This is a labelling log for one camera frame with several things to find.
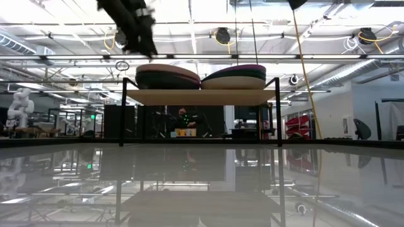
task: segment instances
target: white wall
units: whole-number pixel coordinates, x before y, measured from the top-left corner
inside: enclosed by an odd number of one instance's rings
[[[372,131],[369,140],[377,140],[376,109],[374,102],[381,103],[385,98],[404,98],[402,86],[377,86],[377,84],[354,84],[353,116],[367,124]]]
[[[318,122],[320,124],[323,138],[326,137],[346,137],[343,133],[342,119],[354,115],[351,82],[347,82],[343,87],[331,88],[331,93],[313,94],[316,106]],[[291,107],[281,109],[282,116],[311,109],[311,102],[292,102]],[[354,136],[354,124],[349,122],[349,135]]]

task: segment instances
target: person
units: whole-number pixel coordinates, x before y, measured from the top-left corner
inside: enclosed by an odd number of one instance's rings
[[[235,126],[236,129],[245,129],[248,128],[247,119],[243,119],[242,122],[239,121]]]
[[[187,111],[185,108],[179,109],[178,116],[179,116],[179,121],[177,123],[177,126],[182,126],[179,128],[195,128],[196,127],[196,121],[194,119],[190,119],[187,116]]]

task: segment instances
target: round cushion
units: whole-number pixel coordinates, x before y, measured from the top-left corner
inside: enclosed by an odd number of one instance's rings
[[[138,77],[138,76],[154,76],[156,74],[157,75],[180,77],[180,78],[184,78],[184,79],[186,79],[188,81],[192,81],[192,82],[194,82],[196,84],[201,84],[201,81],[199,79],[189,78],[187,76],[184,76],[183,74],[159,72],[159,71],[145,71],[145,72],[141,72],[141,73],[136,73],[136,77]]]
[[[227,67],[227,68],[221,69],[215,73],[222,73],[222,72],[233,71],[233,70],[257,70],[257,71],[261,71],[266,74],[266,68],[264,66],[261,66],[258,64],[245,64],[245,65],[240,65],[240,66]]]
[[[262,90],[265,88],[265,80],[251,76],[226,76],[204,80],[201,83],[201,88],[211,90]]]
[[[177,66],[171,66],[171,65],[166,65],[166,64],[144,64],[144,65],[136,68],[137,73],[143,73],[143,72],[147,72],[147,71],[176,73],[176,74],[181,74],[181,75],[191,78],[191,79],[196,79],[198,81],[201,80],[200,77],[196,73],[194,73],[188,69],[184,69],[184,68],[177,67]]]
[[[199,81],[172,73],[137,73],[135,79],[140,89],[198,90],[200,87]]]
[[[215,79],[215,78],[228,77],[228,76],[250,76],[250,77],[262,79],[264,81],[266,79],[265,78],[266,75],[260,71],[237,70],[237,71],[227,71],[227,72],[222,72],[222,73],[213,73],[213,74],[203,78],[202,81],[207,81],[209,79]]]

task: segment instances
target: ceiling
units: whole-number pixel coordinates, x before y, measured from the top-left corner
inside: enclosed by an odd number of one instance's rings
[[[146,1],[155,9],[153,16],[157,24],[153,27],[153,33],[159,54],[298,54],[293,14],[287,3],[253,2],[251,13],[246,6],[237,7],[235,12],[226,0],[175,0],[175,4],[169,0]],[[308,1],[296,12],[299,34],[305,34],[305,37],[301,37],[304,54],[363,54],[377,50],[374,45],[356,46],[352,44],[353,41],[349,45],[355,48],[347,47],[347,37],[352,34],[357,36],[362,27],[372,28],[378,38],[383,38],[390,36],[393,25],[397,25],[391,38],[379,43],[382,48],[404,32],[404,25],[400,22],[402,8],[375,8],[371,7],[373,1],[352,2],[354,4]],[[56,55],[122,54],[113,43],[116,26],[105,11],[97,11],[96,0],[0,0],[0,4],[0,32],[15,35],[28,45],[47,47]],[[230,48],[219,45],[213,36],[218,27],[228,28],[233,39],[237,27],[238,42],[232,41],[234,44]],[[6,48],[0,48],[0,53],[18,54]],[[128,62],[131,68],[120,76],[134,78],[136,65],[148,63],[147,60]],[[8,63],[16,66],[25,64],[26,70],[45,76],[45,69],[41,67],[44,65],[18,61]],[[56,67],[59,63],[69,61],[57,61],[54,68],[48,69],[48,73],[55,74],[52,79],[102,80],[112,79],[112,75],[118,74],[114,72],[111,75],[110,69],[114,70],[114,67],[103,66],[108,62],[88,61],[89,64],[97,63],[100,66],[69,68]],[[201,77],[234,64],[215,61],[166,63],[188,68]],[[281,78],[282,89],[293,89],[288,85],[291,75],[303,75],[299,62],[259,63],[267,68],[267,79],[275,76]],[[314,80],[338,66],[340,64],[334,62],[307,63],[306,71],[309,80]],[[116,89],[120,86],[104,84],[104,88]]]

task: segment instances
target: shelf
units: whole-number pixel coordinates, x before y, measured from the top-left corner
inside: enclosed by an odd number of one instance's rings
[[[273,90],[129,90],[144,105],[257,106],[275,96]]]

